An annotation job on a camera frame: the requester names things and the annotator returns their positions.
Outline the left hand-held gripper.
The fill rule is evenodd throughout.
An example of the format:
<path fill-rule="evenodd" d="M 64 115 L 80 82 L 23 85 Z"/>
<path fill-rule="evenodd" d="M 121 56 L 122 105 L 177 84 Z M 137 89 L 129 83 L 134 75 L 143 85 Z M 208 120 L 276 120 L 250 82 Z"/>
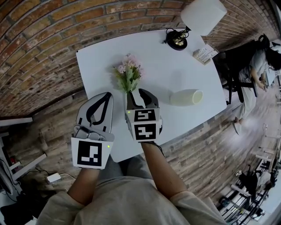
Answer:
<path fill-rule="evenodd" d="M 79 109 L 71 138 L 73 166 L 105 169 L 115 139 L 111 134 L 114 99 L 110 92 L 98 94 Z"/>

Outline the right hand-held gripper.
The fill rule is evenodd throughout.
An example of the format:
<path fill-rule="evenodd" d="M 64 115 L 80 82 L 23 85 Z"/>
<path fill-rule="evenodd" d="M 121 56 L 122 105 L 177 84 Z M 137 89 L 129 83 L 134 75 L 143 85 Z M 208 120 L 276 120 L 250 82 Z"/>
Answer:
<path fill-rule="evenodd" d="M 146 109 L 135 103 L 132 92 L 127 93 L 126 123 L 133 140 L 137 142 L 156 141 L 162 132 L 158 99 L 149 91 L 139 88 L 140 97 Z"/>

